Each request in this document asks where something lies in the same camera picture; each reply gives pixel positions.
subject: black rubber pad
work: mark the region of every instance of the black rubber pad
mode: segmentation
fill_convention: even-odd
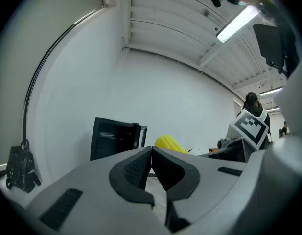
[[[242,170],[236,170],[236,169],[231,169],[231,168],[227,168],[227,167],[220,167],[218,168],[218,171],[230,174],[230,175],[234,175],[234,176],[238,176],[240,177]]]
[[[40,217],[40,221],[57,231],[64,223],[82,193],[82,191],[77,189],[66,190]]]

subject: yellow corn toy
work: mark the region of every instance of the yellow corn toy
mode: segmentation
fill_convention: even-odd
[[[187,153],[186,149],[184,149],[178,142],[170,135],[164,135],[156,139],[155,141],[156,147],[167,148],[174,151],[179,151],[182,153]]]

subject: floor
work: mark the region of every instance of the floor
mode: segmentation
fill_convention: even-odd
[[[166,217],[166,191],[160,184],[157,177],[148,177],[146,181],[145,191],[152,194],[155,200],[153,212],[156,217],[164,224]]]

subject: black backpack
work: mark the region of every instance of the black backpack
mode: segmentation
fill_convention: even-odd
[[[41,184],[34,172],[32,153],[28,149],[22,149],[21,146],[10,148],[6,176],[6,186],[8,189],[16,186],[26,192],[31,192],[35,187],[35,183],[37,185]]]

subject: black hair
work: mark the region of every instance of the black hair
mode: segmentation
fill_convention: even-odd
[[[245,102],[242,108],[252,113],[255,117],[259,117],[263,109],[255,105],[256,101],[257,95],[254,92],[249,92],[245,97]]]

